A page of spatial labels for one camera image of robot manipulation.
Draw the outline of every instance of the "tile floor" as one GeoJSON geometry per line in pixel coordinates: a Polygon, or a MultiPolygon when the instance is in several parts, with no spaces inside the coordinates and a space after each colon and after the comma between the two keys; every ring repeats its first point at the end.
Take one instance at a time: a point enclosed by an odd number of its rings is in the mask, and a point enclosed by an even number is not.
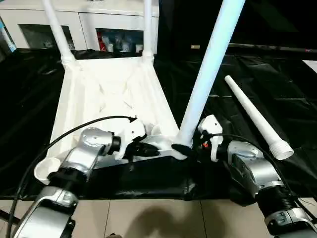
{"type": "MultiPolygon", "coordinates": [[[[317,203],[303,202],[315,215],[317,203]]],[[[21,217],[32,202],[19,202],[21,217]]],[[[1,201],[8,211],[11,201],[1,201]]],[[[240,207],[229,200],[94,200],[81,201],[73,216],[73,238],[104,238],[111,233],[123,238],[268,238],[256,204],[240,207]]],[[[0,238],[6,223],[0,221],[0,238]]]]}

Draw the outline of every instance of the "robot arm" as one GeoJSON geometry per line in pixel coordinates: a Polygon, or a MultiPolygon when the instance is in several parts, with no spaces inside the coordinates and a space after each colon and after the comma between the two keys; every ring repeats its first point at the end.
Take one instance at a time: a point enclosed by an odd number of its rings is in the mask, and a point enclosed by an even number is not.
{"type": "MultiPolygon", "coordinates": [[[[208,134],[222,133],[213,115],[205,118],[198,130],[208,134]]],[[[222,143],[222,137],[210,138],[211,160],[216,162],[213,151],[222,143]]],[[[317,238],[317,229],[306,212],[298,207],[275,167],[255,146],[242,141],[231,141],[226,148],[224,163],[231,177],[257,202],[264,215],[264,222],[271,235],[279,238],[317,238]]]]}
{"type": "Polygon", "coordinates": [[[50,183],[38,195],[34,203],[17,226],[14,238],[70,238],[75,227],[71,219],[86,182],[99,156],[118,152],[120,159],[125,151],[135,153],[146,151],[144,143],[138,143],[146,136],[144,126],[138,120],[120,136],[98,128],[85,129],[78,144],[70,150],[57,172],[48,176],[50,183]]]}

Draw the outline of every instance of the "black plastic sheet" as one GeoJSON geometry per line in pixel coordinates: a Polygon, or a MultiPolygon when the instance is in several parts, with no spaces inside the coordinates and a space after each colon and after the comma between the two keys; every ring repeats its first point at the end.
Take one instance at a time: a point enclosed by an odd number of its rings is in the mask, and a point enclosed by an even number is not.
{"type": "MultiPolygon", "coordinates": [[[[77,59],[135,56],[74,52],[77,59]]],[[[232,53],[224,58],[203,116],[214,114],[225,133],[242,135],[267,149],[265,141],[224,82],[230,74],[295,155],[280,166],[300,196],[317,193],[317,74],[301,60],[281,55],[232,53]]],[[[155,69],[178,125],[181,124],[201,59],[155,59],[155,69]]],[[[0,199],[11,199],[27,165],[49,143],[64,70],[50,50],[17,50],[0,63],[0,199]]],[[[160,158],[95,170],[82,198],[215,199],[232,196],[221,163],[206,158],[160,158]]],[[[33,177],[24,199],[42,188],[33,177]]]]}

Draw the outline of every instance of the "black cable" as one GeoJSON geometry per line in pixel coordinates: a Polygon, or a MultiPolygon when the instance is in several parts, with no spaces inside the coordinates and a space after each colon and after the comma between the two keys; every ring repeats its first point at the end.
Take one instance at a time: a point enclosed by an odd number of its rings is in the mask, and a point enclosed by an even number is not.
{"type": "MultiPolygon", "coordinates": [[[[228,136],[228,137],[232,137],[232,138],[236,138],[236,139],[240,139],[243,141],[248,142],[249,144],[257,147],[262,153],[263,155],[266,157],[266,159],[268,159],[271,164],[273,165],[273,167],[276,169],[278,175],[281,177],[282,182],[284,183],[285,187],[291,192],[291,194],[295,194],[291,187],[289,186],[288,182],[286,181],[283,173],[281,172],[279,166],[277,165],[276,161],[272,158],[272,156],[265,151],[264,149],[262,149],[260,146],[256,145],[254,142],[244,138],[243,136],[240,135],[233,135],[233,134],[225,134],[225,133],[216,133],[216,134],[207,134],[210,137],[214,137],[214,136],[228,136]]],[[[312,223],[316,224],[317,223],[317,218],[299,201],[298,197],[296,197],[295,202],[310,216],[310,218],[312,219],[312,223]]]]}
{"type": "Polygon", "coordinates": [[[89,121],[87,123],[84,123],[82,125],[79,125],[71,130],[69,130],[68,132],[64,133],[63,135],[61,135],[60,137],[58,137],[57,139],[55,139],[53,142],[51,142],[47,147],[44,148],[44,150],[38,154],[38,156],[32,161],[32,163],[28,166],[28,168],[26,169],[26,171],[24,172],[22,179],[18,185],[18,189],[16,191],[11,209],[10,209],[10,216],[9,216],[9,220],[8,220],[8,226],[7,226],[7,230],[6,230],[6,238],[10,238],[11,237],[11,229],[12,229],[12,225],[13,225],[13,220],[14,220],[14,212],[15,212],[15,208],[16,205],[18,203],[20,194],[21,194],[21,190],[23,187],[23,184],[25,182],[25,179],[27,178],[28,174],[32,171],[32,168],[35,167],[37,165],[37,163],[42,160],[42,157],[45,155],[45,153],[48,151],[48,149],[50,149],[53,145],[55,145],[57,142],[59,142],[60,140],[62,140],[64,137],[66,137],[67,135],[73,133],[74,131],[77,131],[85,126],[91,125],[93,123],[102,121],[102,120],[108,120],[108,119],[117,119],[117,118],[124,118],[124,119],[129,119],[130,121],[135,120],[135,118],[131,118],[131,117],[126,117],[126,116],[110,116],[110,117],[104,117],[104,118],[99,118],[99,119],[95,119],[92,121],[89,121]]]}

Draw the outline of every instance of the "white pipe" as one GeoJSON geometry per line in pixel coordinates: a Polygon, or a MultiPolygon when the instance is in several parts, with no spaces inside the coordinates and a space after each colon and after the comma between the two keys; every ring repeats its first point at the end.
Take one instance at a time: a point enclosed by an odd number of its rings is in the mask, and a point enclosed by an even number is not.
{"type": "Polygon", "coordinates": [[[224,80],[227,82],[230,89],[237,97],[240,104],[243,106],[244,110],[246,110],[247,114],[266,140],[272,155],[278,160],[284,160],[292,156],[294,151],[290,145],[286,141],[282,140],[281,137],[279,137],[276,131],[267,122],[267,120],[265,120],[262,114],[243,93],[235,81],[230,76],[226,76],[224,80]]]}
{"type": "Polygon", "coordinates": [[[67,63],[75,60],[74,55],[71,53],[68,42],[64,35],[63,29],[58,22],[54,7],[50,0],[42,0],[46,16],[53,31],[58,49],[60,51],[60,58],[62,63],[67,63]]]}
{"type": "Polygon", "coordinates": [[[143,52],[142,56],[144,60],[153,60],[152,52],[152,0],[144,0],[144,10],[143,10],[143,22],[144,22],[144,32],[143,32],[143,52]]]}
{"type": "Polygon", "coordinates": [[[175,143],[190,146],[245,0],[223,0],[175,143]]]}

